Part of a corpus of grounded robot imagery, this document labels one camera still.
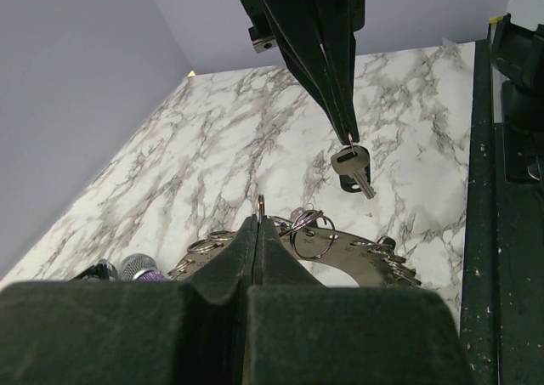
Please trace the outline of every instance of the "purple microphone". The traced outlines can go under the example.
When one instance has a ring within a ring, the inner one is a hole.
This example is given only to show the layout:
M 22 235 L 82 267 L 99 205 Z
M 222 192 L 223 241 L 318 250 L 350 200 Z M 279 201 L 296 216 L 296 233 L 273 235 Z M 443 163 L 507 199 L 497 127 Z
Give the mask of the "purple microphone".
M 151 256 L 134 253 L 121 262 L 119 276 L 122 281 L 168 281 Z

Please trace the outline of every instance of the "marble countertop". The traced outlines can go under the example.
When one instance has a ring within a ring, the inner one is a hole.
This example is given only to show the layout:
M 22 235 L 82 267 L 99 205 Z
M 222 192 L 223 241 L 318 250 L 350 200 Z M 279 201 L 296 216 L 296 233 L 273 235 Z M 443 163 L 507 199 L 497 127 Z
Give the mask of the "marble countertop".
M 267 67 L 185 79 L 49 232 L 0 281 L 65 279 L 134 252 L 170 270 L 210 230 L 324 210 L 339 230 L 389 235 L 458 318 L 474 44 L 356 58 L 354 106 L 377 196 L 340 189 L 325 113 Z

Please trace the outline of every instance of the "key hole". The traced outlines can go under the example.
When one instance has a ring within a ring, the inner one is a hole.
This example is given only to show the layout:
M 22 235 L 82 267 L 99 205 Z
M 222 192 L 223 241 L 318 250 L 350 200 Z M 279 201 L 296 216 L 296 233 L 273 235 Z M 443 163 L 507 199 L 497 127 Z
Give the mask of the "key hole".
M 344 161 L 347 161 L 347 160 L 351 160 L 352 158 L 354 158 L 356 156 L 357 156 L 357 153 L 354 154 L 353 151 L 350 151 L 349 153 L 344 154 L 343 156 L 339 156 L 337 158 L 337 161 L 338 162 L 344 162 Z

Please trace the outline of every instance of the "yellow object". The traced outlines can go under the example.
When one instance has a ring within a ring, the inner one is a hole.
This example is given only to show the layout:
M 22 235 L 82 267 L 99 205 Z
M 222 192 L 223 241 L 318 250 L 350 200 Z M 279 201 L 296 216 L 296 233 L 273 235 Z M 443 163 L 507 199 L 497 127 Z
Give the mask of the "yellow object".
M 490 18 L 490 24 L 496 24 L 497 22 L 499 22 L 500 20 L 502 20 L 504 18 L 504 16 L 500 16 L 500 17 L 492 17 Z

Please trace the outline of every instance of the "white robot part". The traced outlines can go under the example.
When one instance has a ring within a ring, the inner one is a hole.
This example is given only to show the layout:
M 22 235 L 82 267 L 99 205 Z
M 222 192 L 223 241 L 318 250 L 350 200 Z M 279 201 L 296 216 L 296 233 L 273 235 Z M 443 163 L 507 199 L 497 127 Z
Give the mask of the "white robot part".
M 510 22 L 529 31 L 536 31 L 544 25 L 544 0 L 510 0 L 507 12 L 512 16 Z

